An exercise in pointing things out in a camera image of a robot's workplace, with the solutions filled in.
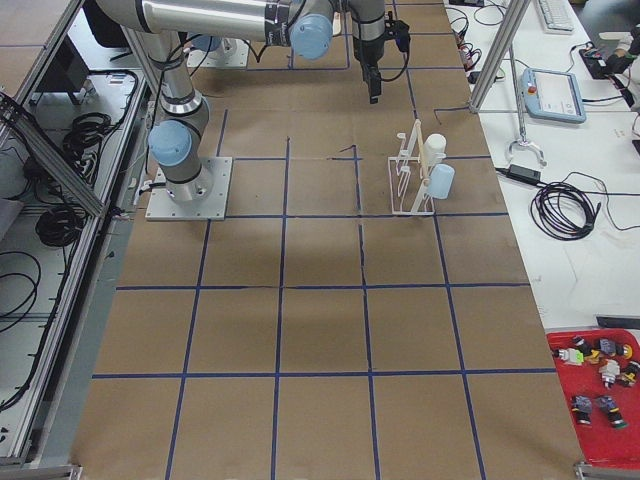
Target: red tray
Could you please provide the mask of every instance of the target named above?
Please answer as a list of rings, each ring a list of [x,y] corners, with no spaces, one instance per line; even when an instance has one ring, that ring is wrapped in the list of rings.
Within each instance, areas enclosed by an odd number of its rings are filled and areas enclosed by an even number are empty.
[[[600,338],[609,338],[617,343],[628,344],[633,348],[632,359],[640,360],[638,342],[633,335],[622,329],[549,333],[547,340],[552,349],[571,348],[574,346],[571,339],[576,335],[592,344]],[[624,358],[615,357],[614,359],[620,363],[620,368],[627,365],[628,360]],[[631,388],[616,384],[607,390],[598,373],[599,365],[588,362],[582,366],[566,365],[557,358],[555,364],[569,411],[571,411],[571,397],[574,395],[587,396],[593,403],[591,425],[576,423],[575,416],[571,413],[578,441],[587,462],[604,468],[640,468],[640,381]],[[594,401],[600,395],[613,397],[622,417],[628,423],[626,428],[616,430],[609,425],[607,415],[596,406]]]

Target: device screen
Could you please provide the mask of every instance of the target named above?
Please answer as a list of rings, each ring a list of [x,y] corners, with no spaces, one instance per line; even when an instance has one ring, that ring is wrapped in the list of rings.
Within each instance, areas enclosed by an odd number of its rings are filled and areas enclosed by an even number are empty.
[[[536,72],[540,109],[543,112],[579,115],[575,94],[568,75]]]

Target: keyboard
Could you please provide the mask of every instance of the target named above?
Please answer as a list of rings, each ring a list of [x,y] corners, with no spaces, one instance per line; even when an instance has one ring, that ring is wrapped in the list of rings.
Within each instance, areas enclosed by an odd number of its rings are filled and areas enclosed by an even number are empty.
[[[546,33],[571,35],[573,20],[569,16],[567,0],[533,0],[542,22],[542,29]]]

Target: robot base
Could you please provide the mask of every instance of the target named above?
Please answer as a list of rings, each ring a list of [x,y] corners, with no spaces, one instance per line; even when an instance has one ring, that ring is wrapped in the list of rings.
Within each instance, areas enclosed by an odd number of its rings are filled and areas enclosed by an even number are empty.
[[[158,188],[151,192],[146,219],[149,221],[224,220],[233,159],[231,157],[206,158],[202,159],[202,164],[213,174],[213,189],[209,195],[202,200],[179,203],[174,201],[164,188]],[[156,183],[165,182],[162,170],[158,170],[155,181]]]

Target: blue and white device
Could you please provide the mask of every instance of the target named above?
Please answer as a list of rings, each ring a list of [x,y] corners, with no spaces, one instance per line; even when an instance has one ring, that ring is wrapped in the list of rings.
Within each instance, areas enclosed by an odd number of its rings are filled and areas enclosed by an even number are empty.
[[[524,104],[532,117],[569,123],[584,123],[587,119],[573,73],[527,68],[521,86]]]

